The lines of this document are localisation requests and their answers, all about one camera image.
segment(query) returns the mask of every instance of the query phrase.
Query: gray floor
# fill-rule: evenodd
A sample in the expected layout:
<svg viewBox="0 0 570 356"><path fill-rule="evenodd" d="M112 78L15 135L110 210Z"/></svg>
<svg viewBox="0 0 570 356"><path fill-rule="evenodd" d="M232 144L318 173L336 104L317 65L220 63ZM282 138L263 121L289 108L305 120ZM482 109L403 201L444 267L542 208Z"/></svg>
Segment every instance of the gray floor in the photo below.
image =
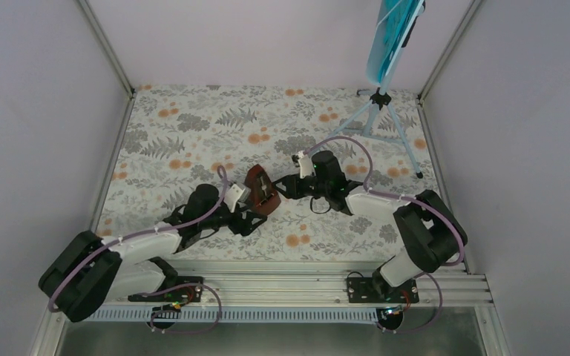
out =
<svg viewBox="0 0 570 356"><path fill-rule="evenodd" d="M431 310L406 313L406 329L418 326ZM175 328L193 329L186 324ZM61 356L71 355L485 355L471 308L445 308L423 332L382 334L355 324L220 324L197 336L152 333L144 323L77 323L68 326Z"/></svg>

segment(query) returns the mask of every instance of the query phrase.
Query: floral pattern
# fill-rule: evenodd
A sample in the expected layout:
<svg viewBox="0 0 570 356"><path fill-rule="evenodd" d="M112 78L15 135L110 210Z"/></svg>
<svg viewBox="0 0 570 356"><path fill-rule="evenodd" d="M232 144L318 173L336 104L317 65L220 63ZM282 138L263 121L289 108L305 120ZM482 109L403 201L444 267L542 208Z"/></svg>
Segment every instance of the floral pattern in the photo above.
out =
<svg viewBox="0 0 570 356"><path fill-rule="evenodd" d="M219 85L146 85L137 93L112 182L105 198L101 235L151 228L186 202L200 183L220 188L223 165L242 182L260 164L272 180L296 172L291 155L320 142L363 105L355 89ZM417 194L434 189L415 96L390 92L392 103L424 179L416 178L400 144L361 138L373 156L371 184L380 191ZM361 127L366 114L352 124ZM379 136L398 137L384 109L373 126ZM351 142L327 145L348 178L363 180L369 166ZM314 211L326 210L323 200ZM266 223L247 237L221 229L182 253L179 260L384 261L402 241L392 219L314 214L309 198L282 199Z"/></svg>

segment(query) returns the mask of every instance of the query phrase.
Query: white wall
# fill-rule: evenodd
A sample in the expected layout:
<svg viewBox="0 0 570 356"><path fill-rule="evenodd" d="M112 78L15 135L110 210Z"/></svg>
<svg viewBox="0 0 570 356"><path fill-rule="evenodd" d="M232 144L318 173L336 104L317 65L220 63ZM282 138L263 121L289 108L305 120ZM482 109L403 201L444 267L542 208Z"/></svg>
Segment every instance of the white wall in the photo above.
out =
<svg viewBox="0 0 570 356"><path fill-rule="evenodd" d="M0 355L26 355L42 272L79 231L126 95L74 1L0 1Z"/></svg>
<svg viewBox="0 0 570 356"><path fill-rule="evenodd" d="M135 85L369 87L380 0L90 0ZM393 88L420 92L471 0L429 0Z"/></svg>
<svg viewBox="0 0 570 356"><path fill-rule="evenodd" d="M570 355L570 3L485 1L426 102L515 355Z"/></svg>

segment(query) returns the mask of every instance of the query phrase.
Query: perforated metal strip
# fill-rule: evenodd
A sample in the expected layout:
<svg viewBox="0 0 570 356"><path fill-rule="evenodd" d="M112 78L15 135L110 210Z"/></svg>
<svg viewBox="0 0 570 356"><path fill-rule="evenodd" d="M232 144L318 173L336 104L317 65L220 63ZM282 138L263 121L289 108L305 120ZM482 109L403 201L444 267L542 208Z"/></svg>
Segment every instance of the perforated metal strip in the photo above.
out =
<svg viewBox="0 0 570 356"><path fill-rule="evenodd" d="M102 306L86 321L149 321L151 306ZM210 323L217 315L217 307L182 308L180 313L162 314L171 321L183 323ZM377 321L372 308L223 308L221 323L357 323Z"/></svg>

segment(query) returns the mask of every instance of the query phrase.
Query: robotic arm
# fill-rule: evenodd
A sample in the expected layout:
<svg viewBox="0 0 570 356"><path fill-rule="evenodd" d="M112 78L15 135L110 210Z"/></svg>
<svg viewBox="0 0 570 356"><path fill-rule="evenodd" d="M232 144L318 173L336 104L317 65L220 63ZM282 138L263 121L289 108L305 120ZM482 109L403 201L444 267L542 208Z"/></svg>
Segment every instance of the robotic arm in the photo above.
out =
<svg viewBox="0 0 570 356"><path fill-rule="evenodd" d="M406 249L373 273L374 288L385 299L409 279L423 272L434 272L458 252L456 238L438 217L415 203L405 205L399 200L367 192L361 182L346 179L331 151L320 151L311 158L301 151L292 160L300 168L300 173L275 182L275 189L284 197L294 200L323 197L332 210L346 215L364 215L381 220L394 216ZM466 244L466 233L438 194L426 190L416 198L451 221L463 244Z"/></svg>
<svg viewBox="0 0 570 356"><path fill-rule="evenodd" d="M158 232L203 216L218 201L219 191L213 185L201 184L185 205L174 209L159 222L151 234L123 242L121 237L98 237L83 231L71 241L39 281L40 289L52 296L62 281L92 252L119 240L97 255L66 285L56 305L72 322L92 315L105 301L137 293L153 292L179 284L176 271L163 259L184 251L201 237L203 230L228 226L233 234L247 236L266 222L265 215L240 208L249 189L232 183L224 201L207 218L176 231Z"/></svg>

